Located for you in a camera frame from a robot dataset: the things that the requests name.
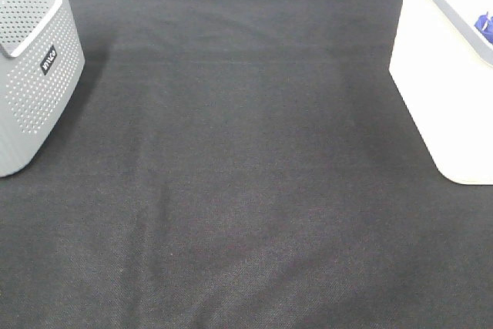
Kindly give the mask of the blue microfiber towel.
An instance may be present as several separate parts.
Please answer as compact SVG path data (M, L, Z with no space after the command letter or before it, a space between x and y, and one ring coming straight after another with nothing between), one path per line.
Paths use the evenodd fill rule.
M490 44L493 44L493 18L488 12L478 17L475 28Z

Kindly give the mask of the black table cloth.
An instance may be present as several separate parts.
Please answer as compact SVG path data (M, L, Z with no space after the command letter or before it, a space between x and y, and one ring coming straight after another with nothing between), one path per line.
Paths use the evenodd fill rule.
M388 72L402 0L70 0L86 57L1 181L3 328L490 328L492 189Z

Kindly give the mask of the white plastic basket grey rim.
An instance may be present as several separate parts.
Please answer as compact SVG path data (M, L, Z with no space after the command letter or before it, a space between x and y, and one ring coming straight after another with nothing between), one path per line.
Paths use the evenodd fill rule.
M492 182L492 0L403 0L389 71L438 171Z

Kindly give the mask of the grey perforated plastic basket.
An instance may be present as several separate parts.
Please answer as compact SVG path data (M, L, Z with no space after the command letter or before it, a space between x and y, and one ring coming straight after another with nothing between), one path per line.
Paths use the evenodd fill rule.
M68 104L85 56L69 0L1 0L1 175L26 167Z

